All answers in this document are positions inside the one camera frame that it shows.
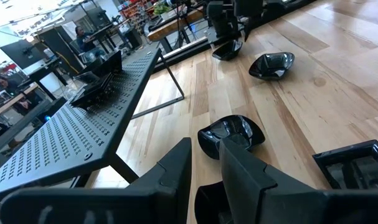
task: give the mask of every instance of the black metal bracket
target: black metal bracket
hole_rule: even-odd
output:
[[[162,103],[162,104],[160,104],[160,105],[157,105],[157,106],[155,106],[155,107],[152,107],[152,108],[150,108],[150,109],[147,109],[147,110],[145,110],[145,111],[139,112],[139,113],[133,115],[131,119],[139,118],[140,116],[143,116],[143,115],[146,115],[146,114],[148,114],[148,113],[154,112],[154,111],[156,111],[156,110],[159,110],[159,109],[164,108],[164,107],[166,107],[166,106],[172,105],[172,104],[174,104],[174,103],[176,103],[176,102],[179,102],[179,101],[181,101],[181,100],[184,99],[184,93],[183,93],[183,90],[182,90],[181,86],[180,86],[179,83],[177,82],[177,80],[176,80],[174,74],[172,73],[171,69],[169,68],[169,66],[168,66],[168,64],[166,63],[165,58],[163,57],[162,54],[160,55],[160,57],[161,57],[161,60],[163,61],[164,66],[165,66],[166,69],[168,70],[168,72],[169,72],[169,74],[170,74],[172,80],[174,81],[174,83],[175,83],[177,89],[179,90],[179,92],[181,93],[182,96],[177,97],[177,98],[175,98],[175,99],[173,99],[173,100],[170,100],[170,101],[168,101],[168,102]]]

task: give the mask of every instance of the black container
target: black container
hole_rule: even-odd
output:
[[[231,40],[229,43],[219,47],[212,53],[212,56],[218,60],[229,61],[235,58],[243,46],[243,42]]]
[[[211,158],[219,160],[219,142],[223,138],[251,151],[265,141],[262,130],[249,118],[241,115],[226,116],[197,133],[202,150]]]
[[[313,155],[334,189],[378,189],[378,141]]]
[[[294,64],[293,53],[281,52],[263,54],[251,65],[249,74],[262,80],[279,80],[284,78],[286,71]]]

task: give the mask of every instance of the cable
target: cable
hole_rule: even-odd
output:
[[[38,42],[40,42],[43,46],[45,46],[46,48],[48,48],[49,50],[50,50],[50,47],[48,47],[46,44],[44,44],[42,41],[38,41]],[[60,53],[58,53],[58,52],[56,52],[56,54],[58,54],[60,57],[62,57],[64,60],[65,60],[65,62],[67,63],[67,65],[72,69],[72,70],[74,70],[77,74],[79,73],[78,72],[78,70],[76,70],[71,64],[70,64],[70,62],[62,55],[62,54],[60,54]]]

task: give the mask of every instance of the computer monitor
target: computer monitor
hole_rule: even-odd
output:
[[[96,7],[94,9],[87,10],[89,18],[93,21],[97,29],[101,29],[103,26],[110,23],[105,12],[106,11],[103,10],[101,7]]]
[[[25,69],[44,58],[41,52],[27,40],[19,40],[5,45],[1,47],[1,50],[21,69]]]

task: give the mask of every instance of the black tray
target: black tray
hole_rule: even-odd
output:
[[[334,189],[378,189],[378,141],[313,155]]]

